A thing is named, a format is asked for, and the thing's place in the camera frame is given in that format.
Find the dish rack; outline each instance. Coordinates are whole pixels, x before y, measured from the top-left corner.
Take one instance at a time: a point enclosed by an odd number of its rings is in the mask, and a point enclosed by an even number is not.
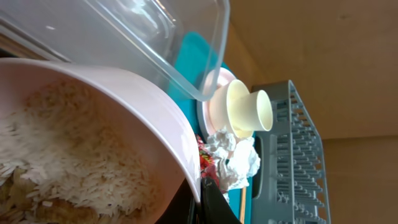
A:
[[[256,132],[262,164],[253,178],[252,224],[330,224],[322,140],[296,88],[289,80],[258,90],[271,99],[274,126]]]

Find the clear plastic container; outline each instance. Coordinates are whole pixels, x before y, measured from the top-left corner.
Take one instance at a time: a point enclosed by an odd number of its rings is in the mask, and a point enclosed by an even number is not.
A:
[[[228,20],[228,0],[0,0],[1,30],[28,40],[33,49],[64,61],[130,70],[200,101],[215,91]],[[199,44],[184,44],[187,36]],[[175,68],[186,57],[202,61],[200,75]]]

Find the crumpled tissue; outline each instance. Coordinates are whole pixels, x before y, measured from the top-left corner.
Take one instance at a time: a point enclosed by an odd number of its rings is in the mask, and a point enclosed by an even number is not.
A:
[[[236,143],[234,135],[228,133],[226,129],[209,136],[205,148],[215,160],[221,191],[249,186],[248,177],[257,174],[261,161],[253,144],[254,138],[243,139]]]

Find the wooden stick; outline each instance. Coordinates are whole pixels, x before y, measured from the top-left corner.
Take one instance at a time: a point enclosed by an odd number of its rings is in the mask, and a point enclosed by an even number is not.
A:
[[[246,188],[244,187],[242,189],[242,195],[241,195],[241,212],[239,214],[239,221],[244,224],[244,212],[246,209]]]

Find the teal mat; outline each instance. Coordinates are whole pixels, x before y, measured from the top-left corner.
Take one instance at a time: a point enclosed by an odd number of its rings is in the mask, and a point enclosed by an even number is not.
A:
[[[210,52],[211,49],[206,41],[197,33],[188,33],[182,42],[180,53],[175,63],[175,68],[190,83],[198,86],[203,79],[203,71],[208,63],[207,58],[212,54],[210,65],[216,63],[216,55]],[[226,64],[222,64],[223,68],[229,69]],[[183,111],[195,134],[201,135],[197,118],[197,102],[196,100],[181,100],[182,95],[174,86],[170,86],[167,93],[178,104]],[[249,180],[250,186],[246,189],[246,212],[244,216],[245,223],[251,223],[251,194],[252,194],[252,178]],[[241,190],[230,190],[229,205],[237,218],[239,218],[241,204]]]

